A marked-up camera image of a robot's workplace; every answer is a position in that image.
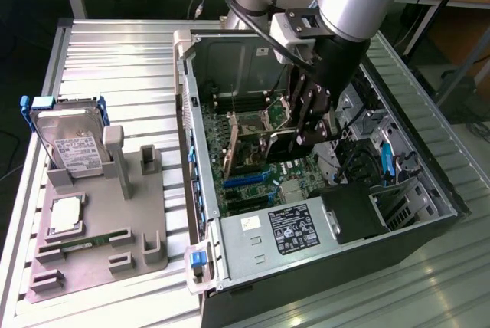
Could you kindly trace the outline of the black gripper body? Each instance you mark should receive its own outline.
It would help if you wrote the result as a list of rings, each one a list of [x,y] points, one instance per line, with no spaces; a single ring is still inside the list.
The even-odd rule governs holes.
[[[292,95],[304,74],[306,79],[326,88],[330,93],[330,104],[337,105],[340,94],[350,84],[370,43],[370,39],[353,42],[336,35],[318,38],[313,50],[312,71],[297,65],[289,69],[289,102],[293,102]]]

